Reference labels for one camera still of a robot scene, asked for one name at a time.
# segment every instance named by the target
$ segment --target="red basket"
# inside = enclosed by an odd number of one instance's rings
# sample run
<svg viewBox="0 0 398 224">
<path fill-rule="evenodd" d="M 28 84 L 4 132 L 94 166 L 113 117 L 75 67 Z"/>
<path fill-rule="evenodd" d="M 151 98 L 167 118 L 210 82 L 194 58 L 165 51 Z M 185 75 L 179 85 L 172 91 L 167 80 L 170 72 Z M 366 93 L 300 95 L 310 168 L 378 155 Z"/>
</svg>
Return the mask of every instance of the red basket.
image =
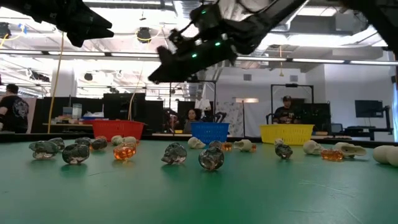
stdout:
<svg viewBox="0 0 398 224">
<path fill-rule="evenodd" d="M 144 123 L 137 121 L 92 121 L 94 137 L 105 136 L 111 141 L 113 136 L 132 136 L 140 140 Z"/>
</svg>

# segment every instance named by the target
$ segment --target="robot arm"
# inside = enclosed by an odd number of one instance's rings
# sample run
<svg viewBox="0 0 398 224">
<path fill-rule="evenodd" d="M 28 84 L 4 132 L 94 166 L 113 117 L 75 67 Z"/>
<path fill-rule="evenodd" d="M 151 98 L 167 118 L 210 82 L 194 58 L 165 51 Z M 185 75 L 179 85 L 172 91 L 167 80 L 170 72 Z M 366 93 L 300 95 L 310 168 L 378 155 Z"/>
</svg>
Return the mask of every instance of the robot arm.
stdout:
<svg viewBox="0 0 398 224">
<path fill-rule="evenodd" d="M 1 0 L 6 7 L 31 16 L 36 22 L 48 22 L 67 33 L 70 42 L 81 47 L 84 40 L 113 37 L 112 23 L 87 7 L 82 0 Z"/>
<path fill-rule="evenodd" d="M 177 47 L 172 53 L 165 47 L 157 49 L 162 65 L 149 76 L 159 82 L 195 82 L 196 72 L 223 60 L 234 62 L 239 54 L 253 52 L 267 33 L 285 17 L 298 9 L 305 0 L 275 0 L 265 9 L 255 12 L 242 21 L 221 18 L 216 4 L 202 5 L 194 9 L 191 23 L 199 34 L 192 39 L 182 37 L 184 31 L 174 30 L 169 39 Z M 361 11 L 387 42 L 390 50 L 398 55 L 397 1 L 340 0 L 347 8 Z"/>
</svg>

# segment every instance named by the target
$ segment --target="black t-shirt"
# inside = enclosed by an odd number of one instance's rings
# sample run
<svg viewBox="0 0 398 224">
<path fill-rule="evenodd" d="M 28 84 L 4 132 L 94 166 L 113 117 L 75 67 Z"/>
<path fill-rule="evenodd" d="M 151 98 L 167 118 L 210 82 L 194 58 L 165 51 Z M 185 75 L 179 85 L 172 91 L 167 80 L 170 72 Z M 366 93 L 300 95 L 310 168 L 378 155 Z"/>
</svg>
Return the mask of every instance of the black t-shirt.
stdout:
<svg viewBox="0 0 398 224">
<path fill-rule="evenodd" d="M 293 123 L 295 119 L 295 111 L 292 107 L 285 108 L 281 106 L 280 108 L 275 110 L 274 119 L 278 119 L 279 124 L 290 124 Z"/>
<path fill-rule="evenodd" d="M 5 96 L 0 101 L 0 108 L 7 108 L 3 118 L 4 131 L 19 131 L 27 129 L 29 105 L 19 96 Z"/>
</svg>

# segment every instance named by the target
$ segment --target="man in black shirt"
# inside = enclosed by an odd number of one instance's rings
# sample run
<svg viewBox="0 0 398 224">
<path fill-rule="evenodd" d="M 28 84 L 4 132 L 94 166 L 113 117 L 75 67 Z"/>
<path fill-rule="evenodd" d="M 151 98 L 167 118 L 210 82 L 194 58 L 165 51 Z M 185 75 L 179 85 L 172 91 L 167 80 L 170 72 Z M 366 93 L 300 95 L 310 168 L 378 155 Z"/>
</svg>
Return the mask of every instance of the man in black shirt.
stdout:
<svg viewBox="0 0 398 224">
<path fill-rule="evenodd" d="M 284 106 L 275 110 L 272 122 L 279 124 L 297 123 L 295 120 L 294 110 L 292 108 L 292 98 L 290 96 L 284 96 L 283 101 Z"/>
<path fill-rule="evenodd" d="M 0 131 L 26 133 L 29 105 L 18 96 L 18 86 L 8 84 L 0 101 Z"/>
</svg>

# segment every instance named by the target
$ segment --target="yellow basket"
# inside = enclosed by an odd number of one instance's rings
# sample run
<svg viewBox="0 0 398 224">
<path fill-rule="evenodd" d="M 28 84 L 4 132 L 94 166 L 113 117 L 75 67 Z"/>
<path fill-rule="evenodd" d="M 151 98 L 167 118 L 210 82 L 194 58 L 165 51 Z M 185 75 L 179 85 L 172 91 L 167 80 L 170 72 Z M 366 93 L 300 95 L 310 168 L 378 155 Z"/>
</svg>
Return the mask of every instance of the yellow basket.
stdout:
<svg viewBox="0 0 398 224">
<path fill-rule="evenodd" d="M 312 128 L 312 124 L 261 125 L 261 140 L 273 144 L 275 139 L 283 139 L 287 145 L 302 146 L 311 140 Z"/>
</svg>

